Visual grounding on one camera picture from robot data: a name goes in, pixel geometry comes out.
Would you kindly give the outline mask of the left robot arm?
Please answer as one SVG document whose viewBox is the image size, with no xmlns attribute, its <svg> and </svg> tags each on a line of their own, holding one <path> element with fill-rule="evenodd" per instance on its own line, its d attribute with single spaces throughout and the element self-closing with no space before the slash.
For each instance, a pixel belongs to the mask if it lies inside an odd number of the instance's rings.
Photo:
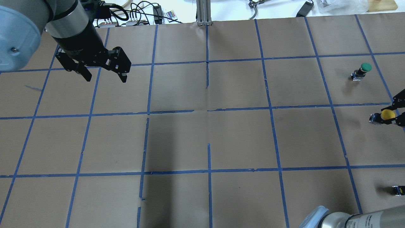
<svg viewBox="0 0 405 228">
<path fill-rule="evenodd" d="M 115 72 L 125 83 L 131 61 L 121 47 L 108 50 L 93 25 L 95 19 L 129 15 L 123 6 L 104 0 L 2 0 L 0 3 L 1 71 L 24 68 L 39 48 L 44 31 L 59 45 L 55 57 L 66 71 L 90 82 L 88 67 Z"/>
</svg>

